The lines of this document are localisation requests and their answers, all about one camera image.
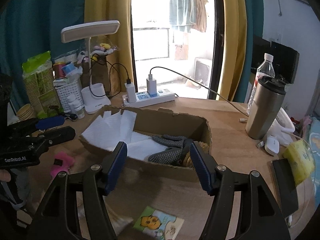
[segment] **smartphone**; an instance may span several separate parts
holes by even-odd
[[[289,217],[299,208],[297,188],[287,159],[271,162],[276,185],[278,205],[284,218]]]

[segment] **hanging towel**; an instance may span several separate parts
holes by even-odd
[[[190,33],[190,26],[196,21],[196,0],[170,0],[169,22],[173,30]]]
[[[207,12],[205,10],[205,4],[208,0],[196,0],[197,4],[197,18],[196,24],[191,25],[192,29],[205,33],[207,30]]]

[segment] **black lid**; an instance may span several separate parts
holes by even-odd
[[[258,82],[260,85],[272,92],[275,92],[280,95],[285,95],[284,83],[281,82],[279,79],[269,76],[263,76],[258,79]]]

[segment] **human hand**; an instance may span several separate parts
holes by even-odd
[[[11,180],[11,175],[8,171],[6,170],[0,170],[0,180],[9,182]]]

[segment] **cartoon book cover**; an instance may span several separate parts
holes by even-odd
[[[158,240],[174,240],[183,222],[181,218],[146,207],[133,228]]]

